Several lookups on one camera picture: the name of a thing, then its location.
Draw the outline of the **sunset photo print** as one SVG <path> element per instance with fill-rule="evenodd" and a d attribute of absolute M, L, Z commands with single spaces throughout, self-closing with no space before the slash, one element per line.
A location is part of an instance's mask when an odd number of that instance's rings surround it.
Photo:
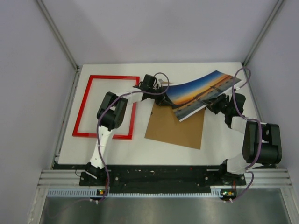
<path fill-rule="evenodd" d="M 228 93 L 232 85 L 239 87 L 243 80 L 215 70 L 193 81 L 169 86 L 166 95 L 180 122 L 197 113 L 204 107 L 204 100 Z"/>

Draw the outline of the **brown fibreboard backing board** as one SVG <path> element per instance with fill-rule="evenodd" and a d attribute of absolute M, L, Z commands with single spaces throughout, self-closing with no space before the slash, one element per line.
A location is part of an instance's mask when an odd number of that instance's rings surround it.
<path fill-rule="evenodd" d="M 200 149 L 205 110 L 180 122 L 171 106 L 153 104 L 145 138 Z"/>

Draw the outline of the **red picture frame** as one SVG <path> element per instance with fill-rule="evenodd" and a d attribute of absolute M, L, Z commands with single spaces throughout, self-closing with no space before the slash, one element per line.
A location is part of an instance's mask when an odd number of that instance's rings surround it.
<path fill-rule="evenodd" d="M 88 94 L 90 91 L 90 88 L 92 86 L 93 80 L 94 79 L 112 79 L 112 80 L 134 80 L 135 84 L 139 84 L 140 82 L 140 77 L 138 76 L 116 76 L 116 75 L 90 75 L 86 89 L 83 95 L 83 99 L 79 108 L 79 112 L 77 115 L 77 119 L 75 122 L 75 126 L 73 129 L 72 136 L 73 137 L 84 137 L 84 138 L 96 138 L 96 133 L 82 133 L 79 132 L 79 125 L 82 119 L 82 115 L 85 109 L 85 105 L 88 99 Z M 129 123 L 129 129 L 128 129 L 128 134 L 127 135 L 121 135 L 121 134 L 115 134 L 113 136 L 114 140 L 132 140 L 133 138 L 133 130 L 134 130 L 134 123 L 135 123 L 135 115 L 136 115 L 136 108 L 137 108 L 137 103 L 133 103 L 132 105 L 132 112 L 130 116 L 130 123 Z"/>

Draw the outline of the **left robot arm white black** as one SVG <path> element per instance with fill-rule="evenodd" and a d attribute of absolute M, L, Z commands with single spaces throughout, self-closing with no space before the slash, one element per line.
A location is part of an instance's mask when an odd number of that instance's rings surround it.
<path fill-rule="evenodd" d="M 107 146 L 112 139 L 114 130 L 123 123 L 128 105 L 146 99 L 164 100 L 170 87 L 169 78 L 162 72 L 153 76 L 145 75 L 143 80 L 128 91 L 116 94 L 107 92 L 97 112 L 96 145 L 85 172 L 90 180 L 101 185 L 109 178 L 109 171 L 104 160 Z"/>

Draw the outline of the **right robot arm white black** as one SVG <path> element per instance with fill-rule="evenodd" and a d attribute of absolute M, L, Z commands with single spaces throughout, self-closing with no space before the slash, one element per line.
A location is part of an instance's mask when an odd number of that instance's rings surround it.
<path fill-rule="evenodd" d="M 235 93 L 231 97 L 221 94 L 204 100 L 204 105 L 214 114 L 222 113 L 228 128 L 244 135 L 242 152 L 222 163 L 218 179 L 228 185 L 236 175 L 243 175 L 255 164 L 276 165 L 282 159 L 280 127 L 277 124 L 262 123 L 257 119 L 245 118 L 243 106 L 246 98 Z"/>

